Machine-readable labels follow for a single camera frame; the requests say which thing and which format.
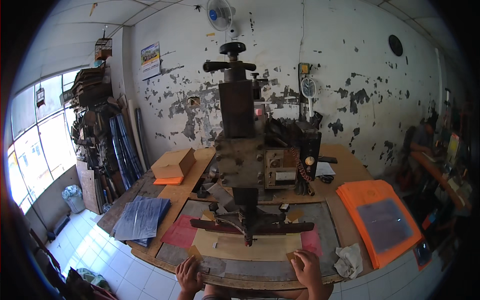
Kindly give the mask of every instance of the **brown paper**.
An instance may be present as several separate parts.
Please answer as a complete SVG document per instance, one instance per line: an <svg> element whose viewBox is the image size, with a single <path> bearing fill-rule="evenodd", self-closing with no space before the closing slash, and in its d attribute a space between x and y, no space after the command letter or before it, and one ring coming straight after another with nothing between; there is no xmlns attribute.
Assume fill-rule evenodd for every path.
<svg viewBox="0 0 480 300"><path fill-rule="evenodd" d="M192 255L195 255L195 258L197 259L197 261L202 261L204 258L202 257L202 255L200 254L200 252L198 252L198 249L195 245L192 245L189 249L188 249L188 257L192 256Z"/></svg>
<svg viewBox="0 0 480 300"><path fill-rule="evenodd" d="M300 267L300 270L303 270L303 267L305 266L303 264L303 261L301 260L301 258L296 256L293 252L287 253L287 259L288 259L288 262L290 263L290 265L292 266L292 268L293 268L292 259L294 259L297 262L297 265Z"/></svg>
<svg viewBox="0 0 480 300"><path fill-rule="evenodd" d="M213 213L209 210L204 210L204 216L209 218L210 221L215 221L215 217L213 216Z"/></svg>
<svg viewBox="0 0 480 300"><path fill-rule="evenodd" d="M303 210L297 208L294 209L293 211L289 212L287 215L287 218L290 220L290 222L293 222L303 216Z"/></svg>

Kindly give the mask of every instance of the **red paper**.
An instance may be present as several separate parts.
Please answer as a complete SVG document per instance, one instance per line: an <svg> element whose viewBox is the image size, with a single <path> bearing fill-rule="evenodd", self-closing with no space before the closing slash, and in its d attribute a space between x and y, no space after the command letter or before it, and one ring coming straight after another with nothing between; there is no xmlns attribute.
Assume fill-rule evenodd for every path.
<svg viewBox="0 0 480 300"><path fill-rule="evenodd" d="M193 239L197 233L197 228L190 224L191 219L199 219L194 216L180 215L179 218L173 222L163 237L160 239L163 243L174 245L180 248L190 248Z"/></svg>
<svg viewBox="0 0 480 300"><path fill-rule="evenodd" d="M302 232L300 237L302 249L313 252L319 257L323 255L317 224L313 226L312 230Z"/></svg>

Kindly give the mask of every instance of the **window frame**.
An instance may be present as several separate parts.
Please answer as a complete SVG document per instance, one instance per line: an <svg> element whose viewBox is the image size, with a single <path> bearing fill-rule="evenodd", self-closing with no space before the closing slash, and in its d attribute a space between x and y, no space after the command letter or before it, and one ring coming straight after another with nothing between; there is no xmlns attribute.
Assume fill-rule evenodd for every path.
<svg viewBox="0 0 480 300"><path fill-rule="evenodd" d="M70 73L70 72L73 72L73 71L76 71L76 70L80 71L81 68L79 68L79 69L73 69L73 70L69 70L69 71L64 71L62 74L60 74L60 75L61 75L60 84L61 84L61 91L62 91L62 93L65 92L65 90L64 90L65 85L64 85L64 82L63 82L63 76L64 76L64 74L67 74L67 73ZM55 181L55 179L54 179L54 177L53 177L52 170L50 169L50 165L48 164L47 157L45 156L42 139L41 139L41 137L40 137L40 128L39 128L39 126L40 126L41 124L45 123L45 122L48 122L49 119L52 119L52 118L57 117L57 116L59 116L59 115L63 115L64 124L66 125L66 126L65 126L65 127L66 127L66 128L65 128L65 131L66 131L66 133L68 134L68 136L71 137L71 135L72 135L71 129L70 129L71 124L68 123L68 121L67 121L67 115L66 115L66 113L65 113L65 111L66 111L67 109L70 109L70 106L63 104L63 107L62 107L62 108L57 109L56 111L53 111L53 112L49 113L48 115L42 117L41 119L38 119L37 111L36 111L36 97L35 97L35 85L36 85L36 84L39 84L39 83L34 83L34 84L32 84L32 85L29 85L27 88L25 88L25 89L29 89L29 88L31 88L31 87L33 86L33 90L34 90L34 101L33 101L32 105L34 106L34 109L35 109L35 123L34 123L33 125L29 126L28 128L25 128L25 130L23 130L23 132L21 132L16 138L14 138L14 139L12 138L12 146L13 146L13 153L12 153L12 155L15 155L15 158L16 158L17 161L18 161L18 158L19 158L19 157L17 156L17 151L16 151L16 149L15 149L15 142L18 141L18 140L19 140L25 133L27 133L29 130L31 130L31 129L33 129L34 127L36 127L36 133L37 133L37 135L38 135L38 139L39 139L40 142L39 142L38 145L36 145L35 147L33 147L33 152L32 152L32 153L38 154L38 152L39 152L39 150L40 150L40 148L41 148L41 153L40 153L40 154L43 155L43 159L45 160L45 162L46 162L46 164L47 164L48 172L49 172L50 176L52 177L52 183L53 183L53 182ZM11 124L10 124L10 130L11 130L11 132L12 132L12 137L13 137L13 126L12 126L12 122L11 122ZM73 144L72 139L70 139L70 142L71 142L71 145L72 145L73 153L75 153L75 145ZM26 164L28 165L26 157L23 157L23 159L25 160ZM25 185L25 187L26 187L26 190L27 190L27 195L26 195L25 198L20 202L20 204L18 204L18 207L19 207L20 209L22 209L21 205L24 203L24 201L28 201L28 202L30 203L30 207L32 207L32 206L33 206L33 203L41 196L41 194L43 194L43 192L44 192L52 183L51 183L50 185L48 185L48 186L45 188L45 190L43 190L43 192L41 192L39 195L32 195L32 194L31 194L32 192L30 191L30 189L28 188L27 183L25 182L25 176L24 176L24 174L23 174L20 166L17 166L17 167L18 167L18 169L19 169L19 171L20 171L20 174L22 175L22 181L23 181L23 183L24 183L24 185Z"/></svg>

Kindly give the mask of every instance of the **scissors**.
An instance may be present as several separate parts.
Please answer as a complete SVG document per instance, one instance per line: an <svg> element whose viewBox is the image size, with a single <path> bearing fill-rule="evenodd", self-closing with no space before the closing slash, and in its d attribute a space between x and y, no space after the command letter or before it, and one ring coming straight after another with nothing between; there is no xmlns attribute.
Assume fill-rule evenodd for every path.
<svg viewBox="0 0 480 300"><path fill-rule="evenodd" d="M332 175L320 175L317 178L319 178L322 182L324 183L332 183L333 181L333 176Z"/></svg>

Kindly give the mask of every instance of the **pink block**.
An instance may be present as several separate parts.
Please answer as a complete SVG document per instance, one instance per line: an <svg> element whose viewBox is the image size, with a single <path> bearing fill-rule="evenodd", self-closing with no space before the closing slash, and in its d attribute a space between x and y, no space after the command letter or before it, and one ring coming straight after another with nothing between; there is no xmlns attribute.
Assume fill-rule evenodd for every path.
<svg viewBox="0 0 480 300"><path fill-rule="evenodd" d="M300 237L302 249L313 252L317 256L323 255L317 224L313 226L313 230L302 232Z"/></svg>

